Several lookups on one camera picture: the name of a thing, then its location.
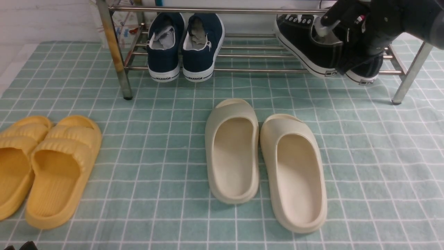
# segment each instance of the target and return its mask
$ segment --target yellow slipper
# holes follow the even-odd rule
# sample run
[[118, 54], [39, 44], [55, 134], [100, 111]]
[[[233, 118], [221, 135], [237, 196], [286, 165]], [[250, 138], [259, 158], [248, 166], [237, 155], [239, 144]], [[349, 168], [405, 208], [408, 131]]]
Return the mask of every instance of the yellow slipper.
[[34, 180], [29, 157], [53, 124], [46, 117], [24, 118], [0, 133], [0, 220], [17, 211]]
[[102, 143], [99, 127], [89, 118], [70, 116], [51, 129], [32, 152], [36, 179], [25, 218], [39, 229], [51, 229], [74, 214]]

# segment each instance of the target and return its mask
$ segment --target cream slipper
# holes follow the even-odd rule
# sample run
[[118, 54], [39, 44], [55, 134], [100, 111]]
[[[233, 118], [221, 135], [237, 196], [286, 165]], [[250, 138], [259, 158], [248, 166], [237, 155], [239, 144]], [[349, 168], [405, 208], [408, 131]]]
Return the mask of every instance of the cream slipper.
[[208, 180], [213, 195], [224, 203], [244, 203], [258, 191], [258, 127], [253, 108], [242, 99], [222, 101], [208, 118]]
[[276, 219], [295, 233], [316, 231], [327, 217], [327, 196], [310, 128], [291, 115], [274, 114], [265, 120], [260, 138]]

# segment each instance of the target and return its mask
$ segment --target checkered mat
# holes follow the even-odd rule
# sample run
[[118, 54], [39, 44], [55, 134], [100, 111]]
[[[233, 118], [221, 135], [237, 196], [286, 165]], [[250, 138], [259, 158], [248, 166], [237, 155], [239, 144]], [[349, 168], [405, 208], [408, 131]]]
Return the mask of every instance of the checkered mat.
[[[394, 46], [409, 64], [420, 43]], [[134, 64], [144, 63], [139, 57]], [[300, 67], [296, 60], [217, 65]], [[42, 250], [443, 249], [443, 69], [444, 52], [434, 50], [400, 106], [390, 104], [397, 77], [363, 87], [309, 74], [216, 73], [201, 84], [183, 77], [158, 84], [147, 72], [130, 72], [135, 98], [126, 101], [99, 44], [40, 44], [0, 99], [1, 129], [30, 115], [54, 122], [85, 115], [103, 131], [102, 150], [73, 219], [40, 231], [26, 223], [22, 207], [0, 222], [0, 248], [33, 240]], [[211, 196], [205, 121], [232, 97], [247, 100], [261, 122], [289, 113], [313, 130], [328, 192], [319, 231], [298, 235], [279, 225], [262, 159], [253, 200], [228, 206]]]

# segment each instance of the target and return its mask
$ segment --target shoe rack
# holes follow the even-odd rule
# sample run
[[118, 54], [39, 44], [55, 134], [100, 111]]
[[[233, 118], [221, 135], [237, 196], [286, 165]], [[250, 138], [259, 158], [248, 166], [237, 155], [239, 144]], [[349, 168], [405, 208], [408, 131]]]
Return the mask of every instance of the shoe rack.
[[[182, 8], [182, 7], [148, 7], [142, 6], [142, 0], [134, 0], [135, 4], [131, 6], [125, 6], [120, 4], [120, 0], [114, 0], [114, 3], [109, 6], [107, 0], [97, 0], [97, 6], [102, 20], [104, 33], [107, 38], [108, 47], [111, 52], [111, 56], [114, 62], [115, 70], [119, 79], [120, 88], [122, 90], [123, 98], [131, 100], [133, 98], [131, 92], [130, 82], [128, 80], [128, 72], [130, 70], [148, 70], [146, 65], [132, 65], [135, 56], [147, 57], [147, 52], [144, 49], [146, 46], [148, 30], [146, 29], [144, 12], [181, 12], [181, 13], [218, 13], [218, 14], [242, 14], [242, 15], [254, 15], [254, 14], [298, 14], [298, 15], [323, 15], [325, 10], [288, 10], [288, 9], [258, 9], [258, 8]], [[122, 56], [120, 50], [117, 35], [115, 33], [114, 22], [112, 16], [114, 12], [135, 12], [137, 14], [137, 20], [139, 23], [139, 29], [135, 36], [135, 39], [130, 47], [130, 51], [126, 57]], [[251, 38], [269, 39], [275, 38], [275, 35], [253, 35], [253, 34], [226, 34], [226, 38], [243, 38], [245, 40]], [[399, 76], [402, 80], [395, 96], [392, 99], [394, 105], [401, 104], [405, 95], [407, 94], [410, 86], [414, 82], [418, 72], [422, 65], [426, 61], [433, 46], [427, 43], [423, 43], [412, 65], [407, 69], [396, 52], [391, 46], [385, 48], [386, 55], [385, 60], [390, 60], [395, 70], [381, 70], [380, 75], [393, 75]], [[224, 50], [249, 50], [249, 51], [281, 51], [285, 50], [280, 46], [222, 46], [222, 49], [218, 55], [225, 58], [254, 58], [254, 59], [281, 59], [281, 60], [294, 60], [294, 56], [291, 54], [239, 54], [239, 53], [224, 53]], [[240, 68], [216, 68], [216, 72], [236, 72], [236, 73], [309, 73], [306, 69], [240, 69]]]

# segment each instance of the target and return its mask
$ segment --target slide sandal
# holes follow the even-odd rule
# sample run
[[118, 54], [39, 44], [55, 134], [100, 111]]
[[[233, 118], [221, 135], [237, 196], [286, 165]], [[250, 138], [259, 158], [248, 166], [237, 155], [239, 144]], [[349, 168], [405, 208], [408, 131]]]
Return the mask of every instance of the slide sandal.
[[257, 193], [258, 136], [258, 119], [248, 102], [227, 99], [211, 112], [205, 127], [206, 162], [218, 200], [239, 204]]
[[0, 133], [0, 220], [17, 211], [34, 181], [29, 157], [53, 124], [46, 117], [24, 118]]
[[61, 120], [32, 152], [36, 174], [26, 204], [29, 225], [51, 229], [74, 214], [99, 154], [102, 134], [83, 116]]
[[327, 195], [310, 128], [291, 115], [274, 114], [265, 120], [260, 139], [276, 219], [295, 233], [316, 231], [327, 217]]

